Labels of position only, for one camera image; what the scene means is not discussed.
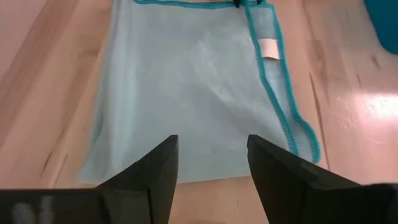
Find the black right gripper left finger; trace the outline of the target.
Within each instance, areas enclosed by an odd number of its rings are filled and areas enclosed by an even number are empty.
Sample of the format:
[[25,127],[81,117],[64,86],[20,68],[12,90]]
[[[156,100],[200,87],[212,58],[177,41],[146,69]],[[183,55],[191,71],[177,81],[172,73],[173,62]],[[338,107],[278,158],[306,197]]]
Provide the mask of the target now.
[[94,188],[1,191],[1,223],[168,223],[178,174],[178,137]]

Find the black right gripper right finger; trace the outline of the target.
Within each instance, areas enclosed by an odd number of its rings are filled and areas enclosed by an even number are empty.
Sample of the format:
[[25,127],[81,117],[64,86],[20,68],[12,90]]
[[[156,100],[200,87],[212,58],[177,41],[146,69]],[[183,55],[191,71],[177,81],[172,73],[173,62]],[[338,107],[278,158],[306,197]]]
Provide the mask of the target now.
[[269,223],[397,223],[397,184],[358,184],[258,135],[248,162]]

